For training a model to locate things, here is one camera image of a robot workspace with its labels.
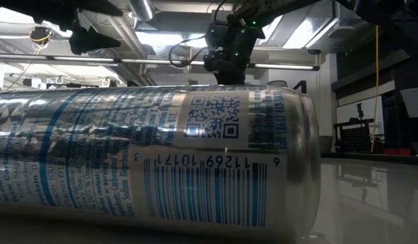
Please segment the blue silver Red Bull can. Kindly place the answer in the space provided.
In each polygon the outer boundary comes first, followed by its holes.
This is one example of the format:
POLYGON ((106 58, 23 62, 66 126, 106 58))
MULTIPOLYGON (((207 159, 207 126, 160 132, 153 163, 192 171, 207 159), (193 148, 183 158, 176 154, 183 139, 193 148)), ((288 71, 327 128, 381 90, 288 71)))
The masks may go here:
POLYGON ((0 91, 0 212, 246 241, 310 234, 311 97, 271 85, 0 91))

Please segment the grey angled panel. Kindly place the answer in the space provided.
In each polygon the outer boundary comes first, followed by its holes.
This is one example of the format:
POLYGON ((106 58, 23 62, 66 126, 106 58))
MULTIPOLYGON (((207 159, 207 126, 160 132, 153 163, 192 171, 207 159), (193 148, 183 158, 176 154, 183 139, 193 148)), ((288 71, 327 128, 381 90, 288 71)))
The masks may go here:
POLYGON ((418 118, 418 88, 400 91, 410 118, 418 118))

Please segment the white wall board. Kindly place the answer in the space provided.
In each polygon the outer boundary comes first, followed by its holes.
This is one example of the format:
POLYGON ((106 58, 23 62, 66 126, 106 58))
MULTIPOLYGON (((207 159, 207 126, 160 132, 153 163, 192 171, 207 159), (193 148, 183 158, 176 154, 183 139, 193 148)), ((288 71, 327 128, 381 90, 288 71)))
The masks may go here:
POLYGON ((337 122, 348 122, 350 118, 358 119, 358 104, 361 104, 361 110, 364 114, 363 119, 373 119, 376 117, 375 135, 384 135, 383 106, 381 96, 377 97, 377 110, 375 110, 375 98, 369 98, 337 107, 337 122))

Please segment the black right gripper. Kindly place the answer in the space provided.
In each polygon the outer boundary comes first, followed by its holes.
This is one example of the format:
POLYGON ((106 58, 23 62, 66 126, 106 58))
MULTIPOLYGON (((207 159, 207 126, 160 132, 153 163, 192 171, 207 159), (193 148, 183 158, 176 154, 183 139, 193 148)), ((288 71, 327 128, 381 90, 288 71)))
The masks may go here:
POLYGON ((211 50, 204 55, 204 68, 212 72, 218 85, 244 85, 251 54, 233 49, 211 50))

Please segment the overhead light bar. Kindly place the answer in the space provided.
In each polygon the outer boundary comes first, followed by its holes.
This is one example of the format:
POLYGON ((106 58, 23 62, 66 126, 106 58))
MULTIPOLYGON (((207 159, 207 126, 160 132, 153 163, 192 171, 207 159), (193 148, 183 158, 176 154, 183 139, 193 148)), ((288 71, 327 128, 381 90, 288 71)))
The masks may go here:
MULTIPOLYGON (((42 55, 28 55, 28 54, 0 54, 0 62, 15 62, 15 63, 81 63, 81 64, 95 64, 95 65, 109 65, 109 64, 156 64, 156 65, 170 65, 168 60, 157 59, 131 59, 131 58, 92 58, 80 56, 42 56, 42 55)), ((249 68, 256 69, 278 69, 278 70, 305 70, 318 71, 319 66, 298 65, 298 64, 265 64, 265 63, 250 63, 249 68)))

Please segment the black equipment cart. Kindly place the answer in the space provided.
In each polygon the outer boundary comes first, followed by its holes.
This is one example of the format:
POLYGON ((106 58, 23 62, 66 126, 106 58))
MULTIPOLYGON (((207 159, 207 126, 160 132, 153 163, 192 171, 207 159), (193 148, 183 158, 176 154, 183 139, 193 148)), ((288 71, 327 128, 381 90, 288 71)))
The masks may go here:
POLYGON ((372 149, 370 126, 374 119, 365 119, 361 103, 356 104, 356 112, 357 117, 333 126, 337 153, 365 153, 372 149))

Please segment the grey bin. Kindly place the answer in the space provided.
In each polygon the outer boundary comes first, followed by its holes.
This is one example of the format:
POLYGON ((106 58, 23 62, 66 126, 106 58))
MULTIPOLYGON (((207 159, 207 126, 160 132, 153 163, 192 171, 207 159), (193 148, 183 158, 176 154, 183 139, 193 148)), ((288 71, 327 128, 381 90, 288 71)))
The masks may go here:
POLYGON ((334 137, 333 136, 320 136, 320 151, 321 153, 331 153, 334 144, 334 137))

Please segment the small silver round duct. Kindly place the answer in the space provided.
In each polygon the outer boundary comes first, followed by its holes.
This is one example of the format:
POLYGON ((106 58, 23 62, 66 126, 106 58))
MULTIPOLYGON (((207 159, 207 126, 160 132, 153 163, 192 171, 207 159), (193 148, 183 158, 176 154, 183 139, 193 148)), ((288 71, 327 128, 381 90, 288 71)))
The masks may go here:
POLYGON ((129 3, 137 20, 146 22, 153 19, 155 8, 151 0, 129 0, 129 3))

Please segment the red crate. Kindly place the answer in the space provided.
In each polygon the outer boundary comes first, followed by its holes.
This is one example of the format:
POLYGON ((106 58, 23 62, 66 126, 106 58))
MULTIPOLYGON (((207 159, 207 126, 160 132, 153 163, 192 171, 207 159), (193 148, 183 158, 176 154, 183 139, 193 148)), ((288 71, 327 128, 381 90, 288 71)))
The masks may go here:
POLYGON ((413 150, 411 148, 385 148, 383 153, 385 155, 409 157, 412 155, 413 150))

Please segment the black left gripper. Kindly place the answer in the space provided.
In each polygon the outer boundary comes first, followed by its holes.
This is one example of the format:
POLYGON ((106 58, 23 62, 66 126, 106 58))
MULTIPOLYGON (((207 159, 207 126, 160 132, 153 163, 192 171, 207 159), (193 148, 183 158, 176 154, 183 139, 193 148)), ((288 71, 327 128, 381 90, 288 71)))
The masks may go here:
MULTIPOLYGON (((51 22, 61 31, 72 30, 78 9, 109 16, 122 16, 123 12, 109 0, 32 0, 36 24, 51 22)), ((105 49, 120 47, 121 42, 97 32, 93 27, 82 28, 83 49, 105 49)))

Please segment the ceiling light fixture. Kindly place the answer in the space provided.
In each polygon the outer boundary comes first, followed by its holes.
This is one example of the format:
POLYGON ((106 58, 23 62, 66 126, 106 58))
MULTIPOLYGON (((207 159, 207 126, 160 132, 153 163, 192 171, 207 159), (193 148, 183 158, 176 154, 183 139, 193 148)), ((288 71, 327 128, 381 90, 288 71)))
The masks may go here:
POLYGON ((192 47, 207 46, 205 38, 201 38, 203 36, 202 33, 191 33, 188 37, 185 37, 184 34, 181 33, 136 32, 135 34, 140 43, 144 45, 163 47, 167 45, 175 45, 189 39, 189 41, 184 43, 184 45, 192 47))

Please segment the grey rectangular air duct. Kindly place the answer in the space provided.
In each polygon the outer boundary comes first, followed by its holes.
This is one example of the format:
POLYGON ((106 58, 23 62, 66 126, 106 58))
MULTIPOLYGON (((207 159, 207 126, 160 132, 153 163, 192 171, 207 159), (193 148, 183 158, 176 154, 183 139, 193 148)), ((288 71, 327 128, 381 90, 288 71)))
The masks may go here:
POLYGON ((330 0, 331 21, 328 24, 328 38, 340 39, 352 34, 354 25, 360 20, 354 12, 354 0, 330 0))

